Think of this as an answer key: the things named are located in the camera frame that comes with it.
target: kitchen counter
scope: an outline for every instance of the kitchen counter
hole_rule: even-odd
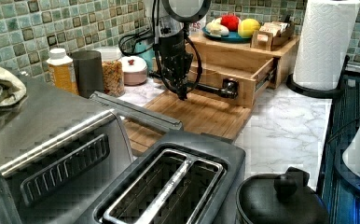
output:
[[[152,79],[125,87],[119,99],[143,106],[164,92]],[[289,166],[311,174],[315,189],[325,142],[331,100],[306,97],[282,83],[266,89],[256,100],[252,116],[234,145],[246,151],[245,178],[264,173],[284,173]]]

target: black lid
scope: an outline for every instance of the black lid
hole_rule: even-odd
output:
[[[319,196],[307,186],[309,174],[290,167],[284,175],[255,175],[237,191],[241,223],[329,223]]]

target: toaster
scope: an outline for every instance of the toaster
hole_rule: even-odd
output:
[[[132,162],[116,112],[20,77],[27,95],[0,108],[0,174],[22,223],[74,223]]]

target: red apple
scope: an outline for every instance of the red apple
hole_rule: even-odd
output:
[[[239,19],[237,16],[224,15],[221,18],[221,25],[227,27],[230,31],[238,31]]]

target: toaster slot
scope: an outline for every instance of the toaster slot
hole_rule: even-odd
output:
[[[106,209],[106,223],[190,223],[209,201],[221,164],[164,150]]]
[[[108,157],[110,147],[107,136],[102,134],[55,161],[21,183],[21,194],[26,206],[31,206],[72,178],[81,175]]]

